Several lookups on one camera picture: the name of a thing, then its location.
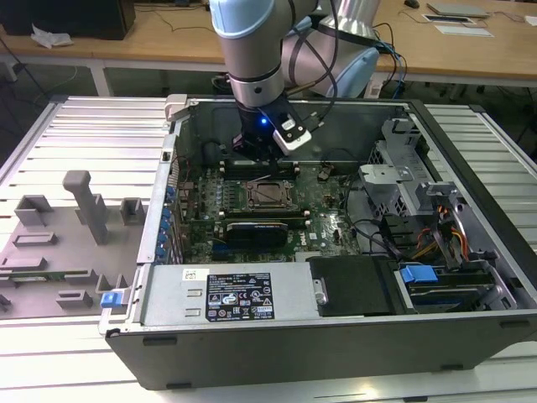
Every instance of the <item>floor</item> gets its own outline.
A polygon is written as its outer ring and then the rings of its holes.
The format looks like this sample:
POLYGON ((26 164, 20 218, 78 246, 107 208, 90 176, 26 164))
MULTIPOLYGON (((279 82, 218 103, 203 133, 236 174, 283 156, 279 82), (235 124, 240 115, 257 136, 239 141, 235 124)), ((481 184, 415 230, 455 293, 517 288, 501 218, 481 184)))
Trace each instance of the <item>floor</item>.
MULTIPOLYGON (((30 72, 49 97, 53 95, 95 96, 91 74, 86 68, 69 66, 29 65, 30 72)), ((120 97, 161 97, 162 89, 158 71, 111 69, 112 88, 120 97)), ((169 72, 170 91, 174 93, 213 94, 213 73, 169 72)), ((383 91, 391 97, 394 83, 383 91)), ((420 99, 425 103, 479 104, 509 135, 516 139, 537 110, 537 90, 526 88, 485 87, 484 93, 476 86, 467 90, 455 102, 450 102, 451 88, 446 84, 407 83, 402 98, 420 99)), ((18 73, 18 81, 8 84, 0 81, 0 164, 11 154, 23 134, 39 116, 47 100, 39 95, 38 87, 25 70, 18 73)), ((537 136, 528 130, 521 141, 522 148, 530 154, 537 144, 537 136)))

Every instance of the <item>robotic arm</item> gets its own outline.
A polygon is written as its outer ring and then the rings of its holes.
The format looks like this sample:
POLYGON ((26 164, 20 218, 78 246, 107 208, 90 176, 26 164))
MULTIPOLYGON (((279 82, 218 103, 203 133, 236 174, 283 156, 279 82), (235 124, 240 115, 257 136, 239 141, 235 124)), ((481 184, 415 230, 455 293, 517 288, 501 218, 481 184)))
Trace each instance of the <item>robotic arm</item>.
MULTIPOLYGON (((221 39, 242 123, 241 133, 233 139, 233 149, 251 160, 278 160, 289 155, 307 143, 311 139, 311 131, 319 127, 319 120, 315 117, 302 120, 289 104, 284 92, 286 81, 291 85, 304 84, 303 80, 297 80, 297 76, 322 76, 322 63, 308 61, 310 54, 306 47, 296 44, 297 41, 303 44, 298 35, 284 40, 298 22, 316 9, 317 2, 318 0, 210 0, 212 23, 221 39)), ((351 2, 374 3, 374 17, 378 0, 341 0, 340 10, 345 8, 345 4, 348 8, 351 2)), ((337 22, 340 21, 338 19, 335 23, 335 17, 325 18, 324 33, 312 31, 316 34, 309 41, 313 39, 317 46, 323 48, 321 53, 323 59, 326 59, 325 65, 332 63, 334 54, 338 58, 341 54, 337 69, 342 71, 349 61, 354 61, 357 49, 355 44, 350 44, 333 52, 336 42, 334 38, 337 36, 335 32, 339 32, 334 29, 334 25, 337 27, 337 22)), ((344 19, 344 23, 352 23, 347 21, 347 17, 344 19)), ((366 75, 367 79, 373 69, 366 75)), ((327 82, 324 80, 319 83, 314 90, 328 93, 327 82)))

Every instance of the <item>wooden desk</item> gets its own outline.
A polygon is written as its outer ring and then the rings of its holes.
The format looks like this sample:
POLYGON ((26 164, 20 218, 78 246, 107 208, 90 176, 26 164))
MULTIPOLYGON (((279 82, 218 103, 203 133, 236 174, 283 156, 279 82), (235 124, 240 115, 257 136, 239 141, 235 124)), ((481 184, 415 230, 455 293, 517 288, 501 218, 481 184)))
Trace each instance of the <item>wooden desk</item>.
MULTIPOLYGON (((537 16, 537 4, 500 2, 493 0, 446 0, 446 3, 476 5, 483 10, 505 12, 520 17, 537 16)), ((498 86, 537 86, 537 27, 517 23, 506 15, 494 14, 475 27, 483 27, 494 38, 445 35, 422 14, 434 14, 421 1, 417 10, 402 5, 399 0, 383 0, 375 23, 389 23, 394 30, 396 50, 408 61, 408 81, 450 82, 498 86)), ((390 41, 388 28, 378 27, 381 37, 390 41)), ((382 55, 373 76, 372 85, 381 86, 394 63, 382 55)))
MULTIPOLYGON (((475 4, 488 12, 502 11, 519 16, 537 16, 537 4, 493 0, 446 0, 475 4)), ((112 95, 106 68, 140 68, 177 71, 224 71, 218 37, 211 18, 203 8, 149 11, 137 6, 134 26, 122 41, 74 38, 72 46, 48 50, 29 37, 3 35, 21 61, 34 64, 83 65, 91 69, 100 96, 112 95), (171 24, 175 32, 163 19, 171 24)), ((402 0, 382 0, 375 23, 389 23, 394 29, 397 51, 409 63, 408 81, 452 82, 503 86, 537 86, 537 27, 516 23, 502 14, 493 15, 477 26, 487 25, 494 38, 444 35, 434 24, 418 24, 423 13, 432 13, 422 0, 418 10, 402 0)), ((384 40, 389 31, 379 27, 384 40)), ((0 47, 0 62, 13 58, 0 47)), ((393 69, 387 55, 380 58, 370 89, 386 80, 393 69)))
MULTIPOLYGON (((124 40, 75 37, 73 45, 48 50, 28 36, 6 35, 3 31, 1 35, 24 63, 90 68, 97 93, 102 97, 113 95, 106 68, 225 71, 219 39, 212 29, 211 15, 205 9, 156 8, 156 13, 149 11, 151 7, 136 9, 136 21, 124 40), (172 32, 162 18, 177 30, 172 32)), ((2 62, 9 64, 14 60, 0 44, 0 65, 2 62)))

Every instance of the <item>barcode sticker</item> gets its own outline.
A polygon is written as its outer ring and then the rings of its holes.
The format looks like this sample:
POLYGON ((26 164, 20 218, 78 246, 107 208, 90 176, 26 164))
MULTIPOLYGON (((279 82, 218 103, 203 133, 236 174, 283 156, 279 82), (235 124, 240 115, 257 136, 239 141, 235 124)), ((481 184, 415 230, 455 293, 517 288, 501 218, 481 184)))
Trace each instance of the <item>barcode sticker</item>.
POLYGON ((209 275, 209 269, 184 269, 183 281, 205 281, 209 275))

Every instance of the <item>power supply label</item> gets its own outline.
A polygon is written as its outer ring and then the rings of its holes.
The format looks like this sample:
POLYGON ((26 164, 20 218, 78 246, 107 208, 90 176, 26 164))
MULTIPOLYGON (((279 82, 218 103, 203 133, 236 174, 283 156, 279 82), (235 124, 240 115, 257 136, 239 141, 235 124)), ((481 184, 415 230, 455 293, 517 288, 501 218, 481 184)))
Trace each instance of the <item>power supply label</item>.
POLYGON ((207 276, 209 322, 274 319, 270 273, 207 276))

